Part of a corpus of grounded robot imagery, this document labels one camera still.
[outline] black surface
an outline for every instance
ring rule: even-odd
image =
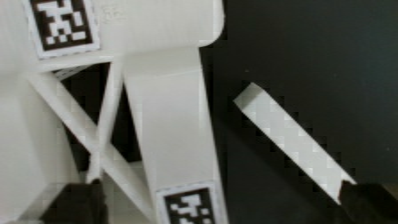
[[[47,224],[109,224],[102,182],[68,184],[41,216]]]
[[[358,224],[398,223],[398,201],[381,184],[343,183],[342,207]]]
[[[201,52],[231,223],[345,223],[233,99],[256,82],[356,180],[397,183],[398,1],[228,0],[226,13]]]

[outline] white strip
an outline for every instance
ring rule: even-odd
[[[342,182],[347,180],[356,184],[356,181],[267,91],[254,83],[235,99],[235,103],[253,123],[340,204]]]
[[[105,151],[109,147],[111,135],[114,131],[116,114],[118,114],[118,106],[119,106],[121,90],[123,90],[121,67],[123,67],[123,63],[119,61],[112,62],[105,96],[103,96],[100,122],[98,122],[100,151]],[[91,155],[87,183],[91,183],[95,179],[103,179],[103,170],[102,170],[100,163],[102,163],[100,152],[95,152]]]
[[[36,91],[47,100],[47,103],[91,154],[102,152],[102,168],[105,169],[105,172],[109,173],[109,176],[112,177],[148,219],[153,220],[155,214],[148,187],[114,146],[109,144],[107,150],[100,151],[96,124],[84,112],[82,107],[79,106],[71,94],[52,73],[31,75],[29,79]]]

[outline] white plastic bar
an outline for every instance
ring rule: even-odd
[[[123,90],[123,74],[121,74],[123,63],[114,61],[111,64],[109,81],[105,87],[105,96],[102,104],[102,114],[98,121],[98,139],[100,139],[100,151],[105,151],[111,143],[111,136],[114,131],[116,114],[121,100],[121,90]],[[91,155],[91,166],[87,172],[87,183],[95,179],[102,179],[103,169],[102,169],[102,158],[100,152]]]
[[[340,204],[342,182],[356,183],[297,121],[253,83],[235,99],[238,108],[297,163],[320,188]]]
[[[54,74],[43,73],[31,75],[31,83],[91,154],[96,152],[102,153],[102,167],[105,172],[109,173],[148,219],[153,220],[153,206],[146,185],[114,146],[109,144],[107,150],[100,151],[95,122]]]
[[[199,49],[180,48],[132,56],[125,65],[159,223],[169,223],[160,192],[167,189],[182,193],[185,186],[208,182],[215,189],[215,223],[228,224]]]

